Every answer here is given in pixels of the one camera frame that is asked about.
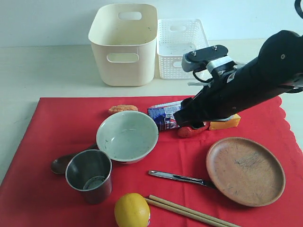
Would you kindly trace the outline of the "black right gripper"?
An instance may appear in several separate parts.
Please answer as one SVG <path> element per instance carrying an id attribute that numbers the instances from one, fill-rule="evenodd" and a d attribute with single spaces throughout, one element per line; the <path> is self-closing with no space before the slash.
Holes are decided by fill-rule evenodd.
<path id="1" fill-rule="evenodd" d="M 182 101 L 174 113 L 179 126 L 203 127 L 203 122 L 226 119 L 267 100 L 258 63 L 251 61 L 238 70 L 225 72 L 211 86 Z"/>

